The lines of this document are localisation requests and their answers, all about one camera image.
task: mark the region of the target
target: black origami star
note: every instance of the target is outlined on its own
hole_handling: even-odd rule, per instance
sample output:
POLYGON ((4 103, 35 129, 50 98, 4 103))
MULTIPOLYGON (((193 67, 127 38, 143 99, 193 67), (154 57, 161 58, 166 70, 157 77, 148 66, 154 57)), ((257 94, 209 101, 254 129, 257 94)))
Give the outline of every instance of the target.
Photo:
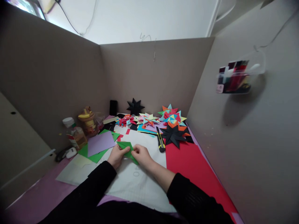
POLYGON ((131 111, 131 115, 139 116, 139 113, 141 113, 141 109, 144 108, 144 106, 140 105, 141 100, 138 101, 138 102, 136 102, 135 99, 133 98, 132 103, 130 103, 129 101, 127 101, 127 102, 128 102, 128 104, 130 106, 127 110, 131 111))
POLYGON ((183 137, 183 134, 186 133, 186 131, 179 131, 178 126, 174 126, 174 128, 172 128, 167 125, 167 128, 161 129, 161 131, 163 132, 161 135, 162 138, 166 139, 165 145, 168 145, 172 142, 177 148, 180 148, 179 141, 187 141, 187 139, 183 137))

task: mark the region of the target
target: desk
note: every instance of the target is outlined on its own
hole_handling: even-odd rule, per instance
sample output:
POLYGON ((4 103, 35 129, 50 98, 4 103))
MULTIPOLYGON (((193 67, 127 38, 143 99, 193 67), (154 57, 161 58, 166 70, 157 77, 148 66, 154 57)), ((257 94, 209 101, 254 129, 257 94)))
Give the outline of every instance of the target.
MULTIPOLYGON (((191 130, 189 131, 194 143, 199 146, 193 133, 191 130)), ((11 218, 11 223, 37 223, 41 221, 76 188, 74 185, 55 180, 71 160, 63 159, 6 210, 6 213, 11 218)), ((99 205, 111 200, 123 201, 121 198, 105 195, 99 202, 99 205)), ((232 213, 232 215, 237 224, 243 224, 238 213, 232 213)))

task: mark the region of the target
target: person's left hand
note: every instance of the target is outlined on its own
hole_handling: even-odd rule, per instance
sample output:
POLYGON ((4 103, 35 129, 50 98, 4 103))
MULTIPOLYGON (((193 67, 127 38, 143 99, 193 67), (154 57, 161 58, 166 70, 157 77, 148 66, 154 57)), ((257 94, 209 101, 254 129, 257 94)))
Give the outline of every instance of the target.
POLYGON ((121 149, 121 147, 118 144, 116 144, 113 147, 111 154, 110 154, 109 158, 107 159, 107 162, 110 163, 113 166, 113 168, 116 170, 121 164, 121 159, 122 159, 123 155, 129 151, 130 151, 129 146, 127 146, 124 149, 121 149))

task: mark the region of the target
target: pen holder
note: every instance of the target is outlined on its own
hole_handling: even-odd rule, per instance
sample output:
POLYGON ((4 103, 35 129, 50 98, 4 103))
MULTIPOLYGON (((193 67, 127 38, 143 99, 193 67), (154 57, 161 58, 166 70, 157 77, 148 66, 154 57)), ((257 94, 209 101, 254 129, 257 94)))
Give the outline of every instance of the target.
POLYGON ((248 60, 249 69, 237 72, 233 72, 232 69, 218 74, 216 93, 247 94, 251 90, 252 76, 266 71, 266 55, 259 49, 240 57, 238 61, 240 60, 248 60))
POLYGON ((253 73, 234 72, 227 76, 224 73, 217 75, 216 93, 247 94, 251 90, 251 76, 253 73))

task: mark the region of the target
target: window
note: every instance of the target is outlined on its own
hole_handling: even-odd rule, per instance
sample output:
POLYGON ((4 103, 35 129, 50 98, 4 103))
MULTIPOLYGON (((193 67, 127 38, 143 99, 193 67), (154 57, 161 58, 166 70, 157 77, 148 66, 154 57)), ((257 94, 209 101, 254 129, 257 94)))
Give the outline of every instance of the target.
POLYGON ((13 6, 18 7, 21 10, 29 12, 35 16, 38 16, 45 20, 44 13, 40 7, 38 0, 6 0, 13 6))

